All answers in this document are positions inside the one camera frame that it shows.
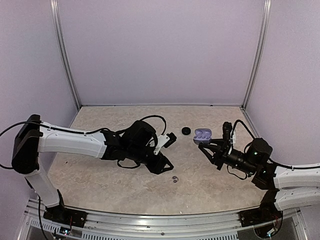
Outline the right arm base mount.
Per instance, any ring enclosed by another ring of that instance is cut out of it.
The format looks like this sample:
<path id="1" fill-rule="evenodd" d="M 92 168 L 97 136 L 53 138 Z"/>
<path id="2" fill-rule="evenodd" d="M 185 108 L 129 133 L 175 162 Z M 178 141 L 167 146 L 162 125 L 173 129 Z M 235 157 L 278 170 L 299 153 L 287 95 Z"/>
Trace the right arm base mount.
<path id="1" fill-rule="evenodd" d="M 276 220 L 283 215 L 282 210 L 275 206 L 278 189 L 268 190 L 263 196 L 260 205 L 256 208 L 242 210 L 238 213 L 242 227 L 248 227 Z"/>

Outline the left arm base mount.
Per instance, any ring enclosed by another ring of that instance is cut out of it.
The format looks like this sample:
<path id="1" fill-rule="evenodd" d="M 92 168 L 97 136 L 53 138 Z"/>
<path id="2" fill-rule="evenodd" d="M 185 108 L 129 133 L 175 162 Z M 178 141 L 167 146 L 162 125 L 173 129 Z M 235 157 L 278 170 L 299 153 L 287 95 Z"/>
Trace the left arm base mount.
<path id="1" fill-rule="evenodd" d="M 68 225 L 70 227 L 83 228 L 87 220 L 88 213 L 65 207 L 61 200 L 57 206 L 46 207 L 43 217 L 52 222 Z"/>

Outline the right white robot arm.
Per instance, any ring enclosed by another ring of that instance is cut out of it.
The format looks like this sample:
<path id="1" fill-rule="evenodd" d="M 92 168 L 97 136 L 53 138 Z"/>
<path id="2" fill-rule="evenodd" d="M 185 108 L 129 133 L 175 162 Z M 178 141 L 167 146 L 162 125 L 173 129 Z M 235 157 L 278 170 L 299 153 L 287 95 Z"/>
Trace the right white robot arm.
<path id="1" fill-rule="evenodd" d="M 255 138 L 246 152 L 232 147 L 230 140 L 198 141 L 198 148 L 218 170 L 223 165 L 245 173 L 252 183 L 265 190 L 263 204 L 256 210 L 256 218 L 266 222 L 276 209 L 318 205 L 320 203 L 320 165 L 288 166 L 271 161 L 272 147 Z"/>

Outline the black round charging case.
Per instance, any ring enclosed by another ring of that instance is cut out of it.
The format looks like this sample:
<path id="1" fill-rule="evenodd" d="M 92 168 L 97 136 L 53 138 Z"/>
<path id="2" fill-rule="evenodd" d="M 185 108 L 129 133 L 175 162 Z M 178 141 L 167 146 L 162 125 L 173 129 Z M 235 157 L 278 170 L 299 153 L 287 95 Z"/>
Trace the black round charging case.
<path id="1" fill-rule="evenodd" d="M 190 135 L 190 134 L 191 134 L 191 129 L 190 129 L 189 127 L 185 126 L 185 127 L 183 127 L 183 128 L 181 129 L 181 133 L 182 133 L 183 135 L 185 135 L 185 136 Z"/>

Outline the grey earbud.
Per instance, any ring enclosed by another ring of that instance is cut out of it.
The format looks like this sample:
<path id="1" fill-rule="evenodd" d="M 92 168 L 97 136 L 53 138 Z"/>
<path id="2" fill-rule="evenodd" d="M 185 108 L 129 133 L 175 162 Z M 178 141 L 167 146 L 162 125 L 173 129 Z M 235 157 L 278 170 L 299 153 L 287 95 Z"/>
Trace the grey earbud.
<path id="1" fill-rule="evenodd" d="M 179 178 L 178 178 L 177 176 L 173 176 L 173 177 L 172 177 L 172 180 L 173 180 L 174 183 L 177 183 L 178 180 L 179 180 Z"/>

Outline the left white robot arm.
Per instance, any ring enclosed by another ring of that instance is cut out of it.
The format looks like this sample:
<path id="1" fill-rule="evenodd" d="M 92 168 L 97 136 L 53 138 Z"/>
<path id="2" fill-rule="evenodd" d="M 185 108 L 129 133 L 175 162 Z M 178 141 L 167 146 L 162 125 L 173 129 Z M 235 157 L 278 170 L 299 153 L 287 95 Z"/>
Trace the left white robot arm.
<path id="1" fill-rule="evenodd" d="M 64 207 L 60 192 L 42 171 L 39 154 L 84 155 L 116 161 L 118 166 L 124 160 L 131 160 L 136 168 L 144 165 L 156 175 L 171 171 L 174 166 L 161 153 L 161 149 L 168 148 L 177 137 L 172 132 L 157 135 L 145 120 L 136 120 L 130 127 L 118 131 L 108 128 L 84 131 L 55 126 L 33 114 L 27 121 L 21 122 L 22 128 L 14 139 L 12 168 L 24 175 L 45 207 L 50 209 L 50 214 L 57 221 L 66 222 L 70 218 L 70 211 Z"/>

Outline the grey oval earbud case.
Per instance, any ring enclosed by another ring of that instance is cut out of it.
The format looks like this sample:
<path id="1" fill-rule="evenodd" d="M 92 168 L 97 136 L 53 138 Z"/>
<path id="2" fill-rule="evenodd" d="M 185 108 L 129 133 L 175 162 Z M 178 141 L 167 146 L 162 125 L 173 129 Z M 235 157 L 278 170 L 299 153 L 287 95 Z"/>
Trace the grey oval earbud case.
<path id="1" fill-rule="evenodd" d="M 205 144 L 208 145 L 212 140 L 212 131 L 209 128 L 197 128 L 194 131 L 193 142 L 196 145 Z"/>

